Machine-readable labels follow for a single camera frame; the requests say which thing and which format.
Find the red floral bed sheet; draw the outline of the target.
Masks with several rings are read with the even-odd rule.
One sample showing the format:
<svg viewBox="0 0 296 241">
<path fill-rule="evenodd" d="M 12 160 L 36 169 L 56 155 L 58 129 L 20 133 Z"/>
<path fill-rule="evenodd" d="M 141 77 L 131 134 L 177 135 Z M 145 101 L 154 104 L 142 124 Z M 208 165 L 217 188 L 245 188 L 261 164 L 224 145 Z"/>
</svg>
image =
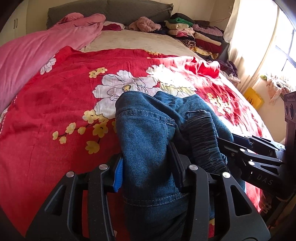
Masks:
<svg viewBox="0 0 296 241">
<path fill-rule="evenodd" d="M 65 47 L 25 84 L 1 123 L 1 208 L 20 234 L 67 171 L 89 172 L 120 151 L 115 104 L 127 91 L 198 95 L 230 132 L 271 138 L 218 62 Z"/>
</svg>

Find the cream wardrobe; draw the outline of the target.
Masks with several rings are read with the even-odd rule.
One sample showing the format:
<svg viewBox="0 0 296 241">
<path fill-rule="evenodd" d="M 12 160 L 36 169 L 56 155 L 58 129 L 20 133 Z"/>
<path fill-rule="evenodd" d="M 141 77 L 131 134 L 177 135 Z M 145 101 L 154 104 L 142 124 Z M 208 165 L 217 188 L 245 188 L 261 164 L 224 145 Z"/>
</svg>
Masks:
<svg viewBox="0 0 296 241">
<path fill-rule="evenodd" d="M 29 1 L 22 1 L 1 30 L 1 46 L 10 40 L 27 34 L 27 9 Z"/>
</svg>

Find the beige bed cover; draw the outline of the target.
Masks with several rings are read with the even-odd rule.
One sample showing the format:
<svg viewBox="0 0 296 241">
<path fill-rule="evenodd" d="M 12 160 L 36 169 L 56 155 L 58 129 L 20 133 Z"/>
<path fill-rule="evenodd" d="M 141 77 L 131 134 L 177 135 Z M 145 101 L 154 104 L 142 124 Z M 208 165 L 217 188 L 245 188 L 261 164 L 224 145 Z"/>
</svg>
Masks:
<svg viewBox="0 0 296 241">
<path fill-rule="evenodd" d="M 102 31 L 90 44 L 80 49 L 82 52 L 93 52 L 109 49 L 142 49 L 165 55 L 200 57 L 180 41 L 155 33 L 144 33 L 131 30 Z"/>
</svg>

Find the yellow box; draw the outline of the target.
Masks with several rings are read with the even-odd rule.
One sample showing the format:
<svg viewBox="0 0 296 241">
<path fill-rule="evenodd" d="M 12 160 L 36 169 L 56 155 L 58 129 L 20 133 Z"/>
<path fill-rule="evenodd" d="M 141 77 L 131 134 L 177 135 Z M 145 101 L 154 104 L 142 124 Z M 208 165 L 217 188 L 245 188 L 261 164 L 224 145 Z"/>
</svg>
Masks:
<svg viewBox="0 0 296 241">
<path fill-rule="evenodd" d="M 248 88 L 243 96 L 256 110 L 259 110 L 264 104 L 264 100 L 253 88 Z"/>
</svg>

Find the cream curtain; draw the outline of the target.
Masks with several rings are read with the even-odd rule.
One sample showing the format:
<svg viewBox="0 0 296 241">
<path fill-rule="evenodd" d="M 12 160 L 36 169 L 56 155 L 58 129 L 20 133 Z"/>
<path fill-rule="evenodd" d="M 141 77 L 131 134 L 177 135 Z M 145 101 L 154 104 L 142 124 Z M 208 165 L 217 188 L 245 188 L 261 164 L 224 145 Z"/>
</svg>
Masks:
<svg viewBox="0 0 296 241">
<path fill-rule="evenodd" d="M 229 43 L 228 60 L 237 67 L 244 94 L 255 85 L 260 69 L 273 43 L 280 8 L 274 1 L 234 1 L 224 32 Z"/>
</svg>

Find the pink blanket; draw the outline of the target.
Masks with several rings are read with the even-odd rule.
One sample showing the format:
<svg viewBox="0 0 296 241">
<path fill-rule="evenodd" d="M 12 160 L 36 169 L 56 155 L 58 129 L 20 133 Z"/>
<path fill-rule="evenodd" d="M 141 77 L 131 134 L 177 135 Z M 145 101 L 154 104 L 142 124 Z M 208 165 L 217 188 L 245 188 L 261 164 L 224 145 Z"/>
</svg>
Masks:
<svg viewBox="0 0 296 241">
<path fill-rule="evenodd" d="M 71 13 L 45 31 L 16 38 L 1 46 L 1 111 L 22 87 L 62 48 L 80 50 L 101 34 L 103 14 Z"/>
</svg>

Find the pink fuzzy garment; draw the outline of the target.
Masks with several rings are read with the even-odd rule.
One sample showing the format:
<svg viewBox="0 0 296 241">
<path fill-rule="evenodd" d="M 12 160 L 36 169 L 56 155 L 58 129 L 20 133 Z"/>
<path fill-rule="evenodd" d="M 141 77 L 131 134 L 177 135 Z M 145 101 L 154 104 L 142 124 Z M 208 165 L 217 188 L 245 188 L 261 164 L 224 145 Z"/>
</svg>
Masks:
<svg viewBox="0 0 296 241">
<path fill-rule="evenodd" d="M 138 20 L 131 23 L 128 28 L 133 31 L 149 33 L 155 30 L 160 30 L 161 25 L 154 23 L 151 19 L 145 16 L 141 16 Z"/>
</svg>

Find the dark grey headboard cushion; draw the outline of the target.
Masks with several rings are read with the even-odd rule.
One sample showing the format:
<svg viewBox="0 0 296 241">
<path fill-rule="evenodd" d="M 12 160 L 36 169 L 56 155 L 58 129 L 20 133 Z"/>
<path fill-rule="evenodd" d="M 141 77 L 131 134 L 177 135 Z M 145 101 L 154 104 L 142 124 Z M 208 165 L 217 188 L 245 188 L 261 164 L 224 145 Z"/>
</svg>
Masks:
<svg viewBox="0 0 296 241">
<path fill-rule="evenodd" d="M 131 24 L 141 16 L 158 23 L 169 19 L 173 8 L 173 4 L 158 1 L 73 1 L 48 9 L 47 28 L 49 29 L 70 13 L 81 13 L 85 17 L 93 14 L 103 14 L 108 21 L 124 25 Z"/>
</svg>

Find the blue denim lace-trimmed pants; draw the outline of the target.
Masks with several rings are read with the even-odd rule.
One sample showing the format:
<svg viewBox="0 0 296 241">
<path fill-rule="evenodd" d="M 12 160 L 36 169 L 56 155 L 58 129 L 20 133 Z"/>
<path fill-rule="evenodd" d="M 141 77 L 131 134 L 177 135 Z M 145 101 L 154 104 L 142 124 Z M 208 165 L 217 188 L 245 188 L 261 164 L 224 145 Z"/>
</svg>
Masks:
<svg viewBox="0 0 296 241">
<path fill-rule="evenodd" d="M 173 163 L 166 156 L 170 142 L 193 164 L 213 174 L 228 171 L 245 187 L 233 158 L 222 154 L 217 144 L 217 138 L 233 141 L 232 133 L 198 95 L 127 91 L 115 107 L 131 240 L 181 239 L 189 195 L 175 186 Z"/>
</svg>

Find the pile of folded clothes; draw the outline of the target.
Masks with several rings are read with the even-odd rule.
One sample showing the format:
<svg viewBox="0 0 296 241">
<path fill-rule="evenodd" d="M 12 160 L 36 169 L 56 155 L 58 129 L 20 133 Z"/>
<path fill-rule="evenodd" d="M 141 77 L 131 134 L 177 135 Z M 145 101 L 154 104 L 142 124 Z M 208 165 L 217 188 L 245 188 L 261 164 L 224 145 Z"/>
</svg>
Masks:
<svg viewBox="0 0 296 241">
<path fill-rule="evenodd" d="M 207 62 L 217 61 L 223 76 L 235 86 L 240 83 L 237 67 L 228 59 L 229 43 L 224 40 L 223 30 L 180 13 L 160 25 L 158 33 L 173 37 Z"/>
</svg>

